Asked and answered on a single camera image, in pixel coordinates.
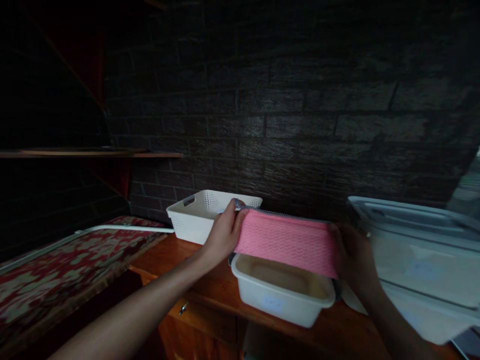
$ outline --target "wooden shelf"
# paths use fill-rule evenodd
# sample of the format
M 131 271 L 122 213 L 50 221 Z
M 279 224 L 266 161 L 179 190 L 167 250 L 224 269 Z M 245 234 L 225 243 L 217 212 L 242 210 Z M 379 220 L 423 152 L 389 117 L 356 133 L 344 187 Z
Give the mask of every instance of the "wooden shelf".
M 69 159 L 77 161 L 128 200 L 134 158 L 179 159 L 178 152 L 148 152 L 131 147 L 31 148 L 0 150 L 0 159 Z
M 73 153 L 52 153 L 37 154 L 26 153 L 20 150 L 1 150 L 0 159 L 81 159 L 81 158 L 183 158 L 184 155 L 178 152 L 136 152 L 136 151 L 118 151 L 118 152 L 97 152 L 84 151 L 82 154 Z

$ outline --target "basket handle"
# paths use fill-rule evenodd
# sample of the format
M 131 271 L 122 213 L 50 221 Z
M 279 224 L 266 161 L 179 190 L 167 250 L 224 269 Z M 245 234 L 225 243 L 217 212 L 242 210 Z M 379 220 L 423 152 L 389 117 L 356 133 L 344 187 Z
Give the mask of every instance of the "basket handle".
M 183 199 L 183 206 L 185 207 L 185 206 L 187 206 L 187 205 L 190 205 L 191 203 L 190 203 L 190 204 L 186 204 L 186 203 L 188 203 L 188 202 L 189 202 L 190 200 L 192 200 L 192 199 L 195 199 L 195 194 L 190 195 L 189 197 L 184 198 L 184 199 Z

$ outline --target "white rod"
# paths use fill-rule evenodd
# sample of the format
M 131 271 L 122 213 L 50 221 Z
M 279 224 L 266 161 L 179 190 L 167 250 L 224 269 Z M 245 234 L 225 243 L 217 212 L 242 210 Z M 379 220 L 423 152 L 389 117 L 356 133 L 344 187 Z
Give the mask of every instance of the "white rod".
M 36 259 L 42 255 L 45 255 L 62 245 L 68 244 L 72 240 L 75 240 L 85 234 L 91 233 L 95 230 L 104 230 L 104 229 L 113 229 L 113 230 L 133 230 L 133 231 L 145 231 L 145 232 L 151 232 L 151 233 L 173 233 L 175 232 L 174 229 L 170 228 L 165 228 L 165 227 L 150 227 L 150 226 L 130 226 L 130 225 L 97 225 L 93 227 L 89 227 L 88 229 L 85 230 L 77 230 L 75 231 L 74 234 L 64 237 L 63 239 L 54 242 L 44 248 L 41 248 L 37 251 L 33 251 L 30 254 L 21 257 L 5 266 L 0 267 L 0 275 L 3 275 L 5 273 L 8 273 L 9 271 L 16 269 L 20 266 L 22 266 L 25 263 L 28 263 L 29 261 Z

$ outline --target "cabinet drawer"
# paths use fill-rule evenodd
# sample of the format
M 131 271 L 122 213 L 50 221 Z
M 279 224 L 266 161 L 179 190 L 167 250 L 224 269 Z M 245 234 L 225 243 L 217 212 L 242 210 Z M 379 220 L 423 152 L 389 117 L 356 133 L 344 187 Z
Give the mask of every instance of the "cabinet drawer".
M 168 313 L 191 327 L 221 340 L 227 344 L 237 342 L 237 322 L 235 315 L 209 308 L 199 303 L 181 298 Z

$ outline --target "clear plastic container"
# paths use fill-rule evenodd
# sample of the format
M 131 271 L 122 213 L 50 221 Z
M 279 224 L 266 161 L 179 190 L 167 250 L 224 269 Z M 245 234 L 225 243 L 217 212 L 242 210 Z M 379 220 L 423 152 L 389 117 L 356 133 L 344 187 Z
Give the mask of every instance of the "clear plastic container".
M 231 271 L 244 303 L 305 328 L 335 302 L 330 278 L 298 267 L 236 254 Z
M 480 222 L 443 209 L 348 198 L 370 233 L 383 289 L 426 340 L 444 344 L 480 325 Z M 347 286 L 342 297 L 365 313 Z

